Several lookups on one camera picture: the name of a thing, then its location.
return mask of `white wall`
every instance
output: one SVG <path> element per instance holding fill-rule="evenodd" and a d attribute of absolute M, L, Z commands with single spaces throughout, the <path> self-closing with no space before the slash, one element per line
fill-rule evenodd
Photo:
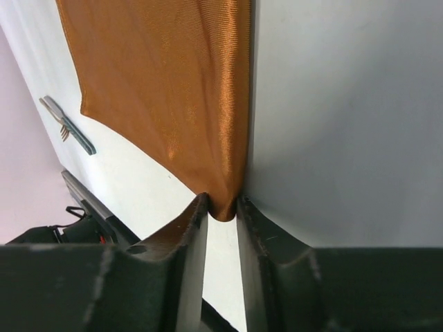
<path fill-rule="evenodd" d="M 259 1 L 247 192 L 316 246 L 443 244 L 443 1 Z"/>
<path fill-rule="evenodd" d="M 0 243 L 27 229 L 75 221 L 73 201 L 42 120 L 0 29 Z"/>

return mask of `metal fork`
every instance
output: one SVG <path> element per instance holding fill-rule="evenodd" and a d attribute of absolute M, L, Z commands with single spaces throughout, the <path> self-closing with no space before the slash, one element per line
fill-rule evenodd
<path fill-rule="evenodd" d="M 62 119 L 59 119 L 58 117 L 54 116 L 52 110 L 49 109 L 47 103 L 43 100 L 43 98 L 40 98 L 39 101 L 40 101 L 40 104 L 42 104 L 43 106 L 45 106 L 46 109 L 48 109 L 49 113 L 53 116 L 55 121 L 57 121 L 58 123 L 60 123 L 62 125 L 62 128 L 60 129 L 60 135 L 62 136 L 62 141 L 64 142 L 69 137 L 68 128 L 64 125 L 64 122 Z"/>
<path fill-rule="evenodd" d="M 63 142 L 69 137 L 69 134 L 71 133 L 72 136 L 83 147 L 83 149 L 88 153 L 88 155 L 91 156 L 93 154 L 96 154 L 96 148 L 76 127 L 76 125 L 66 116 L 60 106 L 58 106 L 58 104 L 51 97 L 46 95 L 43 98 L 40 98 L 39 101 L 55 118 L 55 120 L 62 125 L 62 128 L 60 129 L 60 135 L 62 136 Z"/>

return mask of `satin cloth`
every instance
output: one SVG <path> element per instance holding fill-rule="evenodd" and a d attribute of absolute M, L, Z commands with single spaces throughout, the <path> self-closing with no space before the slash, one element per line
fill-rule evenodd
<path fill-rule="evenodd" d="M 248 149 L 250 0 L 57 0 L 81 113 L 233 218 Z"/>

